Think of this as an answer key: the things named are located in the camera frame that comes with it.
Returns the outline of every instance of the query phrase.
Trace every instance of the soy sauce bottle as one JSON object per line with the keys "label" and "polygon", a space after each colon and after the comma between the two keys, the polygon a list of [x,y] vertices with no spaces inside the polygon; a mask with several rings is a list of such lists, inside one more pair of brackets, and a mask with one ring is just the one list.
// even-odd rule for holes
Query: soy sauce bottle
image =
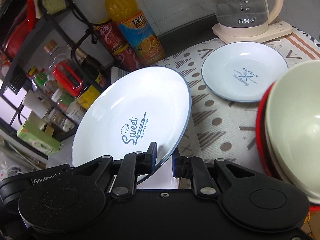
{"label": "soy sauce bottle", "polygon": [[101,73],[102,65],[98,60],[80,48],[76,50],[76,59],[88,76],[91,76],[103,89],[108,87],[107,78]]}

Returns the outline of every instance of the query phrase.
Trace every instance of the cream bowl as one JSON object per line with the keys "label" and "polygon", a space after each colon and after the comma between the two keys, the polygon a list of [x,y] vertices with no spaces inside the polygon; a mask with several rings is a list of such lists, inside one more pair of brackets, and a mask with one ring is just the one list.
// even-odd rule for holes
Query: cream bowl
{"label": "cream bowl", "polygon": [[266,124],[288,179],[320,203],[320,60],[290,68],[273,86]]}

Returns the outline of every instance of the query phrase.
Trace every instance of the glass kettle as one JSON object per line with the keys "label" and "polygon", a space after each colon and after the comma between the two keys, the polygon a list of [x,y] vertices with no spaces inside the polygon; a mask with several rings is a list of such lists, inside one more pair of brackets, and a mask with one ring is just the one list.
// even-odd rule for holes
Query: glass kettle
{"label": "glass kettle", "polygon": [[256,36],[268,29],[279,15],[284,0],[276,0],[268,11],[267,0],[210,0],[214,4],[221,30],[236,37]]}

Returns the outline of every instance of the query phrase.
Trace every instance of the tissue box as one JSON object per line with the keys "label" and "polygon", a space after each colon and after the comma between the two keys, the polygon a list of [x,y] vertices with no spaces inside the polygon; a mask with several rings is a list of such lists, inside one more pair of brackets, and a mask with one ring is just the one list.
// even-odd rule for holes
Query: tissue box
{"label": "tissue box", "polygon": [[60,150],[61,143],[58,140],[39,130],[36,125],[28,120],[17,131],[17,136],[47,156]]}

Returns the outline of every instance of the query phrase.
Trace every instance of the small white plate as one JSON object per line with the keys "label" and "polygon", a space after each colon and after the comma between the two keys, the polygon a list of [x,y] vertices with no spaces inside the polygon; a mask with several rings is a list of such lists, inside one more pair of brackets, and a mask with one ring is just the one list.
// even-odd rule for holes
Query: small white plate
{"label": "small white plate", "polygon": [[145,152],[155,141],[157,170],[178,145],[190,111],[190,89],[178,72],[166,67],[136,70],[107,88],[83,117],[73,142],[73,165],[103,155],[123,159],[127,153]]}
{"label": "small white plate", "polygon": [[286,70],[284,58],[256,42],[235,42],[213,51],[201,69],[204,83],[216,95],[235,102],[258,102]]}

